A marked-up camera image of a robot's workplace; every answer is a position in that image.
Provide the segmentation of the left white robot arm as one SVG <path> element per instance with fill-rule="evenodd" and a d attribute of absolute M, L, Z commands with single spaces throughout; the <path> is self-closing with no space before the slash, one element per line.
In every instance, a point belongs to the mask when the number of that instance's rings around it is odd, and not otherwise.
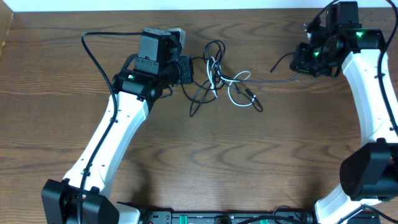
<path fill-rule="evenodd" d="M 139 51 L 128 56 L 113 79 L 106 111 L 87 147 L 61 181 L 49 179 L 42 189 L 47 223 L 140 223 L 141 210 L 109 201 L 122 158 L 139 126 L 163 90 L 191 84 L 193 65 L 182 55 L 181 28 L 145 28 Z"/>

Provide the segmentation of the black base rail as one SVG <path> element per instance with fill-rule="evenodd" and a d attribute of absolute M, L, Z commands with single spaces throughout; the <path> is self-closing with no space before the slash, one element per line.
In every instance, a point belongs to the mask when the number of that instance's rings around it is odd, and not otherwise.
<path fill-rule="evenodd" d="M 174 211 L 166 209 L 142 210 L 138 224 L 217 224 L 241 223 L 248 219 L 267 216 L 256 223 L 316 223 L 313 212 L 281 206 L 272 212 L 209 212 Z"/>

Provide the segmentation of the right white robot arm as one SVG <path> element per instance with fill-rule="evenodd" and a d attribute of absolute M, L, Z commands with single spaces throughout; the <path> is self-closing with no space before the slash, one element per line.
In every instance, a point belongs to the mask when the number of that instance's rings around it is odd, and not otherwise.
<path fill-rule="evenodd" d="M 305 25 L 292 71 L 313 77 L 343 74 L 361 128 L 360 148 L 340 166 L 340 182 L 302 223 L 379 223 L 375 205 L 397 197 L 397 98 L 389 76 L 391 43 L 379 29 L 365 29 L 355 1 L 332 1 Z"/>

